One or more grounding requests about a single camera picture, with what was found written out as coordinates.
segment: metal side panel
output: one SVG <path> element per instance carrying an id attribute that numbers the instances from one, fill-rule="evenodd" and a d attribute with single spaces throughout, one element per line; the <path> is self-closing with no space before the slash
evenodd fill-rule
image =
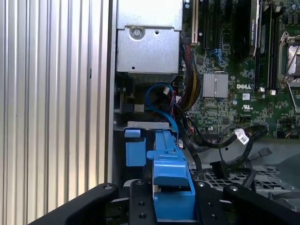
<path id="1" fill-rule="evenodd" d="M 0 224 L 105 181 L 109 0 L 0 0 Z"/>

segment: white label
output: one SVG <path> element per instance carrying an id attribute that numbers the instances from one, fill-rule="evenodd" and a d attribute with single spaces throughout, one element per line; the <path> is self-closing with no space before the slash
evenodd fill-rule
<path id="1" fill-rule="evenodd" d="M 236 85 L 237 89 L 246 89 L 246 90 L 251 90 L 250 84 L 237 84 Z"/>
<path id="2" fill-rule="evenodd" d="M 266 45 L 266 25 L 262 26 L 261 32 L 261 54 L 265 52 L 265 45 Z"/>
<path id="3" fill-rule="evenodd" d="M 243 93 L 243 100 L 247 101 L 250 100 L 250 94 L 249 93 Z"/>
<path id="4" fill-rule="evenodd" d="M 176 100 L 176 102 L 178 102 L 179 100 L 181 99 L 181 96 L 175 96 L 175 100 Z"/>
<path id="5" fill-rule="evenodd" d="M 249 142 L 249 138 L 246 136 L 245 131 L 243 129 L 234 130 L 234 134 L 237 136 L 240 142 L 242 142 L 243 145 Z"/>
<path id="6" fill-rule="evenodd" d="M 183 149 L 183 141 L 181 139 L 178 140 L 178 146 Z"/>

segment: cable connector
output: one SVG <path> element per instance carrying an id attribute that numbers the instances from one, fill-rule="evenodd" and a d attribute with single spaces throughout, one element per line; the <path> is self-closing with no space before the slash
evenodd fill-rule
<path id="1" fill-rule="evenodd" d="M 170 92 L 170 88 L 168 88 L 168 87 L 165 87 L 165 89 L 164 89 L 164 94 L 165 94 L 165 95 L 168 95 L 168 94 L 169 94 L 169 92 Z"/>
<path id="2" fill-rule="evenodd" d="M 260 157 L 265 157 L 265 156 L 268 156 L 268 155 L 271 155 L 271 154 L 272 154 L 272 151 L 268 147 L 266 147 L 266 148 L 262 148 L 261 150 L 258 151 L 258 153 L 250 156 L 248 159 L 250 161 L 253 161 L 253 160 L 256 160 Z"/>
<path id="3" fill-rule="evenodd" d="M 210 163 L 210 165 L 218 179 L 228 179 L 230 177 L 227 164 L 224 160 Z"/>
<path id="4" fill-rule="evenodd" d="M 246 136 L 245 131 L 243 129 L 235 129 L 234 134 L 237 136 L 240 142 L 242 142 L 243 145 L 249 142 L 249 138 Z"/>

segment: green circuit board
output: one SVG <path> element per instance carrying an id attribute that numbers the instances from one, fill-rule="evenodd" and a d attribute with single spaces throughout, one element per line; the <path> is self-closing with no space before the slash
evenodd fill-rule
<path id="1" fill-rule="evenodd" d="M 291 36 L 300 35 L 300 23 L 284 23 L 284 19 L 289 15 L 288 8 L 294 3 L 300 2 L 278 2 L 278 5 L 287 9 L 279 20 L 280 34 L 288 31 Z M 199 46 L 195 47 L 197 69 L 202 78 L 205 74 L 228 75 L 228 97 L 200 96 L 189 111 L 191 118 L 201 131 L 207 134 L 220 134 L 230 124 L 243 127 L 266 125 L 269 128 L 269 138 L 299 139 L 300 114 L 295 112 L 289 90 L 278 88 L 276 95 L 271 95 L 268 91 L 261 93 L 255 90 L 255 58 L 242 64 L 234 62 L 233 27 L 232 23 L 225 22 L 220 27 L 219 47 L 225 61 L 222 66 L 218 64 L 216 58 L 211 57 L 209 51 L 203 52 Z M 266 63 L 263 57 L 260 63 L 262 65 Z M 296 97 L 300 99 L 300 91 L 296 93 Z"/>

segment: dell logo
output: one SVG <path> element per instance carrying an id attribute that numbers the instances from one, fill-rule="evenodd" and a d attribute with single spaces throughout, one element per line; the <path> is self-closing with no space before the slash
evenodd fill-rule
<path id="1" fill-rule="evenodd" d="M 251 86 L 250 84 L 237 84 L 236 85 L 237 89 L 247 89 L 247 90 L 251 90 Z"/>

